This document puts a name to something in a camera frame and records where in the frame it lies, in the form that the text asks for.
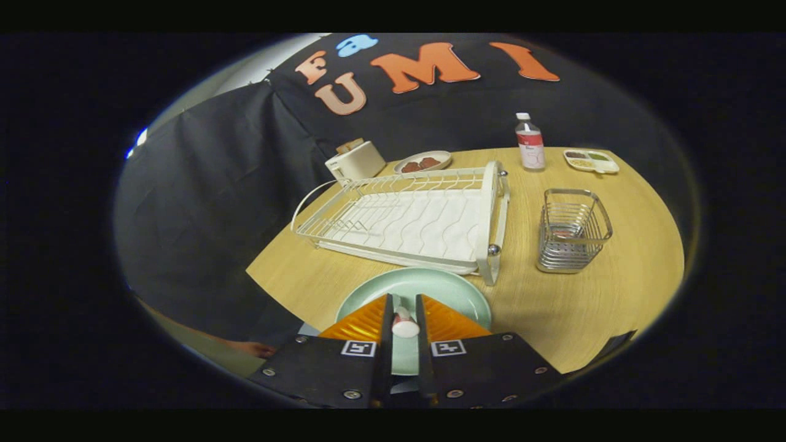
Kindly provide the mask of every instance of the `black cloth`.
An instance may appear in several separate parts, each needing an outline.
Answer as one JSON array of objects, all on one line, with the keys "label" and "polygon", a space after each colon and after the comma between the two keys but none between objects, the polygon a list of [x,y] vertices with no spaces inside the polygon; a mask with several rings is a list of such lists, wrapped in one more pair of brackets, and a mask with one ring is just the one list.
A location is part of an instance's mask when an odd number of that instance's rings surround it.
[{"label": "black cloth", "polygon": [[331,178],[325,160],[266,83],[164,124],[119,180],[114,228],[129,286],[184,325],[280,344],[302,321],[245,269],[297,202]]}]

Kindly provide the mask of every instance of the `dish rack drip tray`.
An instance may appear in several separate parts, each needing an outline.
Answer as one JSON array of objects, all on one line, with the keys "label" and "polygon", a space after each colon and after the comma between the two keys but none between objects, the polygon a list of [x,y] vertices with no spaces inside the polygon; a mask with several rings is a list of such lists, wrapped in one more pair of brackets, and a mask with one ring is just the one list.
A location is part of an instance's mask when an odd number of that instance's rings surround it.
[{"label": "dish rack drip tray", "polygon": [[510,199],[506,175],[491,161],[484,168],[352,181],[296,233],[316,247],[371,260],[456,274],[478,271],[493,285]]}]

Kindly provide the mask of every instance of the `plastic bottle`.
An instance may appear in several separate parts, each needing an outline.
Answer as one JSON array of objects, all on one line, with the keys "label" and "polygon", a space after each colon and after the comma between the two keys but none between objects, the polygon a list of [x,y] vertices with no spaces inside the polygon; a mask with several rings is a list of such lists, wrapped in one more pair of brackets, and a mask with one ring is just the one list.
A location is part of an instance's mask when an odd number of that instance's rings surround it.
[{"label": "plastic bottle", "polygon": [[518,112],[516,118],[519,119],[519,124],[516,125],[516,138],[519,139],[521,162],[528,170],[542,171],[545,169],[543,135],[540,129],[532,124],[530,114]]}]

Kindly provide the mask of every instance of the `wire dish rack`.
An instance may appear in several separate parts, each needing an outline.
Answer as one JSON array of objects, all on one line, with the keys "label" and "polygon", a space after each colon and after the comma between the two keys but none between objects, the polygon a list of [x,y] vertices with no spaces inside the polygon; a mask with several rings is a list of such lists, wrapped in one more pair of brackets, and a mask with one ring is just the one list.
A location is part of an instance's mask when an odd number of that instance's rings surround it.
[{"label": "wire dish rack", "polygon": [[589,190],[548,189],[544,199],[537,267],[547,273],[578,273],[614,233],[606,208]]},{"label": "wire dish rack", "polygon": [[491,161],[484,168],[345,182],[295,230],[295,216],[317,188],[300,202],[290,229],[317,248],[408,267],[480,274],[494,285],[510,201],[507,174],[500,162]]}]

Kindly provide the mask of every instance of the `metal utensil holder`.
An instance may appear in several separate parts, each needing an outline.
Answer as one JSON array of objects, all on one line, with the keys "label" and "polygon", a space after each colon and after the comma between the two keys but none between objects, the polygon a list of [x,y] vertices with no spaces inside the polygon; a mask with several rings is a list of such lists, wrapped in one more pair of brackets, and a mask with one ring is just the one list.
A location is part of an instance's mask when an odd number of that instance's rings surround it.
[{"label": "metal utensil holder", "polygon": [[612,237],[606,208],[589,190],[548,189],[544,199],[538,269],[547,273],[579,273]]}]

